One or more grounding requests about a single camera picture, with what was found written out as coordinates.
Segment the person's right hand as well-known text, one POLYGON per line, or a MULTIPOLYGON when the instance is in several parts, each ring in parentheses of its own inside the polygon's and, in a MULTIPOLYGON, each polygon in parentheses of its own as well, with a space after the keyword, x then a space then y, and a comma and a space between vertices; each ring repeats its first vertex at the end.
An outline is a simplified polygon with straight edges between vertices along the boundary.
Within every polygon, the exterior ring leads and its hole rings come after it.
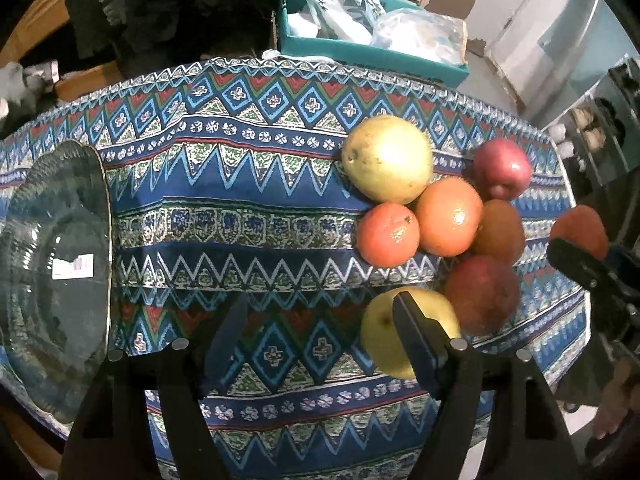
POLYGON ((592 435, 601 440, 615 434, 629 412, 639 411, 639 373, 634 362, 620 360, 612 380, 602 391, 601 402, 593 419, 592 435))

